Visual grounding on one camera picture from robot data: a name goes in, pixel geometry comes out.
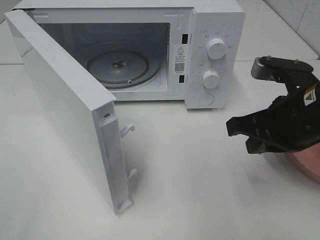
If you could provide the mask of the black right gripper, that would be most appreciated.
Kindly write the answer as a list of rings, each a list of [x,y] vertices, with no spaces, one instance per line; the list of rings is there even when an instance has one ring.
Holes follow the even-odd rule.
[[[249,154],[299,152],[320,142],[320,81],[306,62],[263,56],[268,79],[282,83],[287,95],[276,98],[268,109],[226,122],[229,137],[245,135]],[[270,137],[268,145],[253,137]]]

